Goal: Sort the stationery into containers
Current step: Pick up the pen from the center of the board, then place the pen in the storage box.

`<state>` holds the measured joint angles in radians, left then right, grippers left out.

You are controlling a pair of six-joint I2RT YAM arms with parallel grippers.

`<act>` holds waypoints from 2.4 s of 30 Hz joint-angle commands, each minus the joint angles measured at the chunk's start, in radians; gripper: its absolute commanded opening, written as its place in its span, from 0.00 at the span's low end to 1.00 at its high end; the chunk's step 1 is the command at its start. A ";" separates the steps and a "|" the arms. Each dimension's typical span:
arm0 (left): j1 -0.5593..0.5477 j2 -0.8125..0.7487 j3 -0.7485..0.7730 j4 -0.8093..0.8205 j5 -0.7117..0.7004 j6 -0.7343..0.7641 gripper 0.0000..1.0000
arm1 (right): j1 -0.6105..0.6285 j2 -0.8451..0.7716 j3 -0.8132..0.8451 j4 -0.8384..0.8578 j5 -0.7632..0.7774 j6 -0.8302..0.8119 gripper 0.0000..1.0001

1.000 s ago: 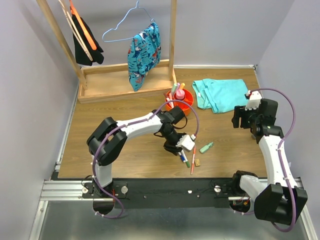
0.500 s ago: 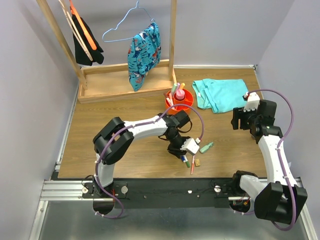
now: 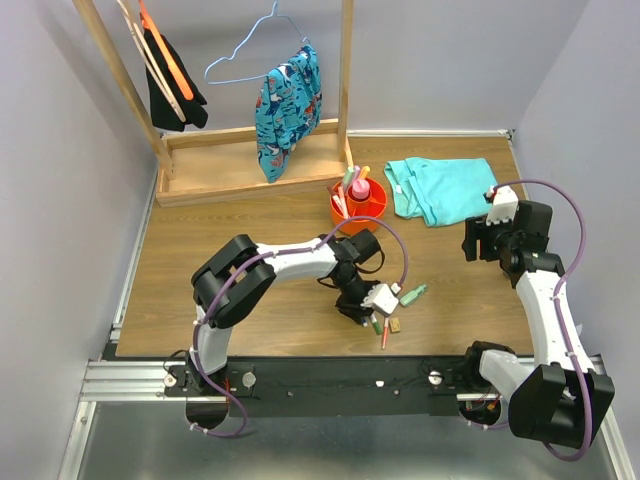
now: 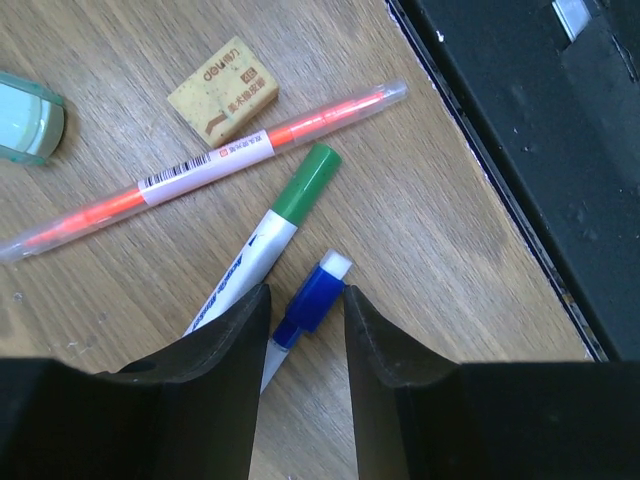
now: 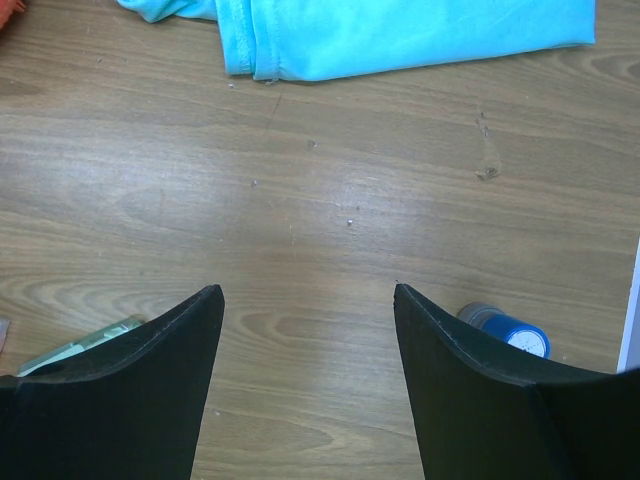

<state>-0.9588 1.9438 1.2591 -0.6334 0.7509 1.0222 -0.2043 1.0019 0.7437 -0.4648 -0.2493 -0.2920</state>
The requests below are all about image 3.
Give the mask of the white marker green cap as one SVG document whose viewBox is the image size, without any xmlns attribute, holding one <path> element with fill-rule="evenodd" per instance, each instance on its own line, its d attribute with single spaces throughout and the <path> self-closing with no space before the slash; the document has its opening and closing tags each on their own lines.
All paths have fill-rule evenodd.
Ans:
<svg viewBox="0 0 640 480">
<path fill-rule="evenodd" d="M 370 316 L 371 325 L 376 332 L 377 335 L 381 335 L 383 333 L 383 326 L 379 323 L 375 314 Z"/>
</svg>

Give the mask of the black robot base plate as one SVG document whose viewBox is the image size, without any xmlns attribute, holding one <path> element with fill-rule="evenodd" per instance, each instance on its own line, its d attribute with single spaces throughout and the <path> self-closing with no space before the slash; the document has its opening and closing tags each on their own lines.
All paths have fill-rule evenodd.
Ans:
<svg viewBox="0 0 640 480">
<path fill-rule="evenodd" d="M 206 419 L 462 415 L 494 424 L 506 408 L 486 381 L 463 377 L 454 356 L 250 357 L 228 360 L 211 383 L 189 361 L 165 369 L 165 394 Z"/>
</svg>

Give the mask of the white marker maroon cap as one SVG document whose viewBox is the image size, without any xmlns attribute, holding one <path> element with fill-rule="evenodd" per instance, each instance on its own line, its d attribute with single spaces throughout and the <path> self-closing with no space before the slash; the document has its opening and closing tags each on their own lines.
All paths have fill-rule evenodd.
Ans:
<svg viewBox="0 0 640 480">
<path fill-rule="evenodd" d="M 345 218 L 345 214 L 344 214 L 344 210 L 343 210 L 343 205 L 341 202 L 341 199 L 338 195 L 338 193 L 333 190 L 332 188 L 327 188 L 328 193 L 331 197 L 331 202 L 332 205 L 336 208 L 336 211 L 339 213 L 340 216 L 342 216 L 343 218 Z"/>
</svg>

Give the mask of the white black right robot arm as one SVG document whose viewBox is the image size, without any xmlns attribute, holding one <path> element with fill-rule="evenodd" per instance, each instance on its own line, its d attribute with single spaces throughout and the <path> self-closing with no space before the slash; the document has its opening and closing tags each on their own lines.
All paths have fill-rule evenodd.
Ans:
<svg viewBox="0 0 640 480">
<path fill-rule="evenodd" d="M 563 282 L 561 258 L 547 250 L 553 210 L 521 200 L 508 188 L 488 195 L 486 215 L 465 221 L 462 249 L 469 261 L 496 261 L 524 308 L 534 348 L 531 371 L 511 348 L 476 341 L 460 379 L 469 390 L 494 388 L 519 437 L 586 449 L 612 403 L 612 379 L 596 372 L 577 333 Z"/>
</svg>

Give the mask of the green grey highlighter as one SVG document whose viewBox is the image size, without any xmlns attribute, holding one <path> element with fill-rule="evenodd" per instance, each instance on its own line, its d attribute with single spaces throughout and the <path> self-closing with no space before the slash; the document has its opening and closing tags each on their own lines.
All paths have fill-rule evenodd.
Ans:
<svg viewBox="0 0 640 480">
<path fill-rule="evenodd" d="M 342 179 L 342 189 L 344 192 L 348 191 L 349 186 L 351 185 L 352 180 L 354 179 L 355 169 L 353 167 L 348 167 L 345 171 L 344 177 Z"/>
</svg>

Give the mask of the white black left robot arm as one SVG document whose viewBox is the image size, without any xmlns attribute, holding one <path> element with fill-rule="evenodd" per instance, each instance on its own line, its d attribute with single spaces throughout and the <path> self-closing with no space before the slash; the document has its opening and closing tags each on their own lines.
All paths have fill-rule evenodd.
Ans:
<svg viewBox="0 0 640 480">
<path fill-rule="evenodd" d="M 381 253 L 368 229 L 351 237 L 320 235 L 281 246 L 257 244 L 246 234 L 233 237 L 191 278 L 198 332 L 187 361 L 188 384 L 201 395 L 220 387 L 232 328 L 249 316 L 274 283 L 314 279 L 339 291 L 339 313 L 364 323 L 374 313 L 364 301 L 379 282 L 363 279 L 367 271 L 361 265 Z"/>
</svg>

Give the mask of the orange pen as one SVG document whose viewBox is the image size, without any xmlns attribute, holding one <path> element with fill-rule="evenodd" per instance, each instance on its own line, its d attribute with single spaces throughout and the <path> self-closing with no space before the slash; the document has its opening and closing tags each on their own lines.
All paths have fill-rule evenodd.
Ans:
<svg viewBox="0 0 640 480">
<path fill-rule="evenodd" d="M 382 338 L 381 338 L 382 350 L 385 350 L 387 347 L 388 338 L 391 331 L 390 327 L 391 327 L 391 317 L 385 317 L 383 322 L 383 332 L 382 332 Z"/>
</svg>

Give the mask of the small tan eraser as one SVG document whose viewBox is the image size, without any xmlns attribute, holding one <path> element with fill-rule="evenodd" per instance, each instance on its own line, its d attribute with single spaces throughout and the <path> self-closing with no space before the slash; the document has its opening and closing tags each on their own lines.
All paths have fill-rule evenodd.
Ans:
<svg viewBox="0 0 640 480">
<path fill-rule="evenodd" d="M 398 318 L 391 318 L 389 326 L 392 333 L 399 333 L 401 331 L 401 324 Z"/>
</svg>

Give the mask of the small green bottle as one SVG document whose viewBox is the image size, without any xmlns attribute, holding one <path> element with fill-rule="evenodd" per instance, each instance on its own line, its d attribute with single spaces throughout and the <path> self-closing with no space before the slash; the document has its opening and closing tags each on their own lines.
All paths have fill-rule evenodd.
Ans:
<svg viewBox="0 0 640 480">
<path fill-rule="evenodd" d="M 426 293 L 427 290 L 428 287 L 426 284 L 419 285 L 402 295 L 399 299 L 399 302 L 403 307 L 408 307 L 412 305 L 421 295 Z"/>
</svg>

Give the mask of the white marker red cap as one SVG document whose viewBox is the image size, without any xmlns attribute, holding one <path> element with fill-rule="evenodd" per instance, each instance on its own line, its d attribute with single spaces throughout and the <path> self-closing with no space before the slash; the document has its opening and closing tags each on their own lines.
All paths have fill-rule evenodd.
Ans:
<svg viewBox="0 0 640 480">
<path fill-rule="evenodd" d="M 345 199 L 345 195 L 344 195 L 344 189 L 343 189 L 341 183 L 338 185 L 337 192 L 338 192 L 338 197 L 339 197 L 340 208 L 341 208 L 342 214 L 343 214 L 344 218 L 347 219 L 347 218 L 349 218 L 349 212 L 348 212 L 346 199 Z"/>
</svg>

